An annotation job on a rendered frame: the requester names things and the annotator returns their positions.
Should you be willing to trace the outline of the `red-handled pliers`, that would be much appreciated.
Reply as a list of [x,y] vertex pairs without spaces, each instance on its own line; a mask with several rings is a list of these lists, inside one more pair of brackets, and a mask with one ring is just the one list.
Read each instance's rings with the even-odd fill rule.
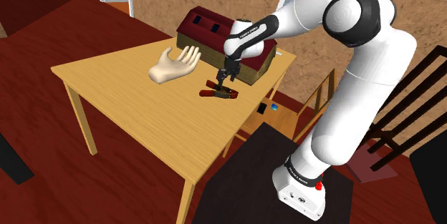
[[210,89],[201,90],[199,95],[201,97],[219,97],[223,99],[236,99],[238,92],[225,86],[219,86],[218,84],[208,80],[206,86]]

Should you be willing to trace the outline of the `cream hand figure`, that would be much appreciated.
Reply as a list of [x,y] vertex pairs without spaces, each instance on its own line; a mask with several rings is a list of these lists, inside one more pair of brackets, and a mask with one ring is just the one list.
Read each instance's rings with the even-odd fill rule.
[[148,76],[157,84],[190,74],[201,58],[199,47],[186,46],[175,60],[171,60],[168,55],[172,49],[168,47],[160,55],[157,64],[148,70]]

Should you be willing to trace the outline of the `dark robot stand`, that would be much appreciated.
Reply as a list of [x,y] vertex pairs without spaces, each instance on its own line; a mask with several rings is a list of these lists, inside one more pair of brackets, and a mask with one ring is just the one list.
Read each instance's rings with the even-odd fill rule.
[[264,123],[206,183],[192,224],[350,224],[353,181],[324,173],[326,206],[313,221],[279,200],[272,182],[298,144]]

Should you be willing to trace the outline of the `light wooden table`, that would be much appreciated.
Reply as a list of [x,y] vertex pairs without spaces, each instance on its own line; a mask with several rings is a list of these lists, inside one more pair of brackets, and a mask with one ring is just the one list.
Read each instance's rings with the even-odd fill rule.
[[97,149],[82,100],[126,131],[185,181],[176,224],[184,224],[194,187],[215,159],[229,149],[243,123],[268,94],[273,94],[294,61],[278,49],[267,72],[253,85],[239,80],[229,87],[236,99],[200,97],[216,69],[200,62],[185,77],[156,84],[148,70],[160,54],[180,54],[175,39],[52,67],[65,85],[90,153]]

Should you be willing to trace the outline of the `light wooden chair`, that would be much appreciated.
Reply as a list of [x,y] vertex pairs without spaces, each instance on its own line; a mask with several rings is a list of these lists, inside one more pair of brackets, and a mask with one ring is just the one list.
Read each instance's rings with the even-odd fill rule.
[[234,137],[245,141],[261,124],[267,123],[294,142],[304,139],[327,109],[336,80],[337,71],[333,69],[304,104],[273,88],[261,101],[266,109],[262,113],[252,112]]

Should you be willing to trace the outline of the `red-roofed model house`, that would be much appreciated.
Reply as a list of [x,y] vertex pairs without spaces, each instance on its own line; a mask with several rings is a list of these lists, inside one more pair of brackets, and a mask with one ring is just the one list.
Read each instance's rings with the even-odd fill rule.
[[[176,46],[179,49],[186,46],[198,47],[202,61],[221,69],[225,58],[224,41],[230,34],[233,23],[233,19],[197,6],[188,12],[177,28]],[[264,41],[264,48],[259,56],[241,60],[240,72],[236,78],[253,85],[268,70],[276,48],[275,40]]]

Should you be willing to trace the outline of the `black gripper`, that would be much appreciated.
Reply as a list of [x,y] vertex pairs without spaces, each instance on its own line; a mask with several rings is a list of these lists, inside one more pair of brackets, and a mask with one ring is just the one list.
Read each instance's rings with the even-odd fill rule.
[[240,72],[240,60],[234,60],[229,57],[226,57],[224,60],[224,69],[218,70],[218,74],[216,79],[218,80],[218,88],[222,90],[223,82],[227,76],[229,76],[230,81],[233,82]]

